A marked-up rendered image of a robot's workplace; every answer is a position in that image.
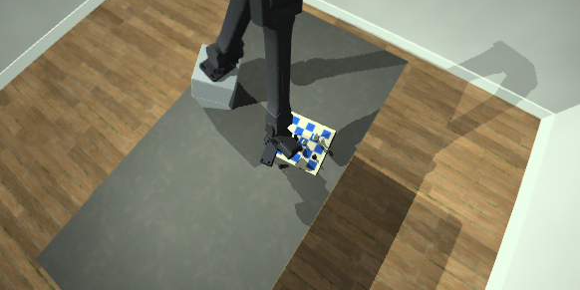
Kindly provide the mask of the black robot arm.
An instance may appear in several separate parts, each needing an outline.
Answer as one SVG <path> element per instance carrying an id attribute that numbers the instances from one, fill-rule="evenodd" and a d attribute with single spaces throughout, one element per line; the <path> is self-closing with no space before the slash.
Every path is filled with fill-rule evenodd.
<path id="1" fill-rule="evenodd" d="M 260 162 L 271 167 L 278 150 L 287 159 L 300 150 L 288 127 L 293 124 L 289 101 L 292 29 L 295 15 L 302 13 L 302 5 L 303 0 L 230 0 L 215 43 L 206 47 L 208 58 L 199 64 L 200 70 L 212 82 L 218 81 L 243 58 L 242 37 L 250 20 L 263 28 L 267 137 Z"/>

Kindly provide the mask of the blue and cream chessboard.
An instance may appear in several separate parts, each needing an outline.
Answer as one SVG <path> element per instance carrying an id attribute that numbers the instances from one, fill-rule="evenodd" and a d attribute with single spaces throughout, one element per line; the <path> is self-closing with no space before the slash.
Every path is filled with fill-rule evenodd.
<path id="1" fill-rule="evenodd" d="M 279 151 L 277 151 L 276 156 L 316 175 L 335 131 L 293 112 L 291 114 L 293 114 L 293 124 L 288 127 L 288 130 L 293 134 L 293 138 L 294 135 L 297 134 L 299 139 L 297 143 L 302 146 L 303 150 L 299 151 L 290 159 L 287 159 L 285 155 Z M 314 133 L 318 134 L 318 139 L 316 141 L 313 141 L 312 139 Z M 322 145 L 319 144 L 319 139 L 321 137 L 325 138 L 325 142 Z M 302 145 L 302 140 L 305 140 L 306 142 L 304 145 Z M 312 158 L 313 154 L 317 156 L 316 159 Z"/>

